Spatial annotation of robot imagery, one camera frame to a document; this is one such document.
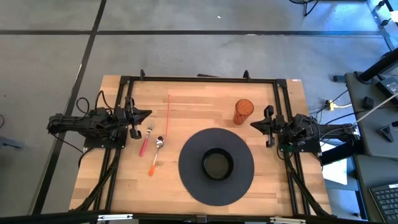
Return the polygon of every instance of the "orange cup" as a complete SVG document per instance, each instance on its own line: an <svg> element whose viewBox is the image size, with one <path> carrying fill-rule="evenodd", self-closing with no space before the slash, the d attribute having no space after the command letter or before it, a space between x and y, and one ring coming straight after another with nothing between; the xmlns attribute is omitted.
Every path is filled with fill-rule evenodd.
<svg viewBox="0 0 398 224"><path fill-rule="evenodd" d="M235 104L234 123L242 124L254 111L254 105L250 100L242 99Z"/></svg>

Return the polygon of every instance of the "fork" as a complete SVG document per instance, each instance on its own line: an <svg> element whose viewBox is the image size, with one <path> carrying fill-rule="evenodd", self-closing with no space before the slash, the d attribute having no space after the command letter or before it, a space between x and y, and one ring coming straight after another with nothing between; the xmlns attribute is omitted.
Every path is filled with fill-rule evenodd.
<svg viewBox="0 0 398 224"><path fill-rule="evenodd" d="M139 156L143 156L145 153L145 149L147 148L147 143L148 143L148 138L152 130L154 129L154 124L153 122L150 122L148 124L147 128L147 136L145 137L144 143L142 143L141 150L139 151Z"/></svg>

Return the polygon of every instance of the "pink handle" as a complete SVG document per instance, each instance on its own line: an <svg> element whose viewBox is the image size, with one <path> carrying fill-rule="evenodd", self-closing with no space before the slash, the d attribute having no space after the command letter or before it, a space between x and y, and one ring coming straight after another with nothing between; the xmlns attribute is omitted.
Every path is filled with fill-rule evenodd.
<svg viewBox="0 0 398 224"><path fill-rule="evenodd" d="M143 156L145 149L147 147L148 138L145 138L144 143L142 143L141 150L139 151L139 156Z"/></svg>

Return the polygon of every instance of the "red line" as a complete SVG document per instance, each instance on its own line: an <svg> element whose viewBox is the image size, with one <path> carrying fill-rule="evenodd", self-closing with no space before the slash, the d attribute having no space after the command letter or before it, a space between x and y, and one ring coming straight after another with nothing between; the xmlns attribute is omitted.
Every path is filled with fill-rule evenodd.
<svg viewBox="0 0 398 224"><path fill-rule="evenodd" d="M167 121L166 121L166 136L169 133L169 111L170 111L170 94L167 98Z"/></svg>

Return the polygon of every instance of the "wooden tabletop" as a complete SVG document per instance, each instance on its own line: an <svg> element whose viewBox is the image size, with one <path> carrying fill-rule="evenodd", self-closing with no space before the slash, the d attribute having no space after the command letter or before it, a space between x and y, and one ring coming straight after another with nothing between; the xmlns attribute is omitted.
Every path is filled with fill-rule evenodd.
<svg viewBox="0 0 398 224"><path fill-rule="evenodd" d="M105 76L101 90L114 105L120 76ZM293 114L308 114L300 80L287 80ZM286 110L280 89L283 113ZM287 174L284 162L278 159L276 147L266 148L267 136L250 127L250 122L264 119L267 105L275 106L273 87L260 83L209 82L134 82L132 97L136 108L153 113L139 126L143 136L149 122L154 123L146 153L139 157L143 140L127 138L121 152L114 189L112 212L175 213L212 215L290 216ZM232 121L235 103L249 99L254 112L240 126ZM166 133L169 101L169 126ZM178 157L184 143L196 132L206 128L224 128L245 140L254 158L254 179L248 192L237 202L214 207L196 201L185 189L178 173ZM165 139L159 151L152 177L148 171L155 155L155 140ZM94 149L82 160L70 208L76 208L93 190L100 176L104 149ZM331 212L318 159L301 153L305 183L318 203ZM108 186L103 191L100 208L104 208ZM303 212L300 191L296 186L298 209Z"/></svg>

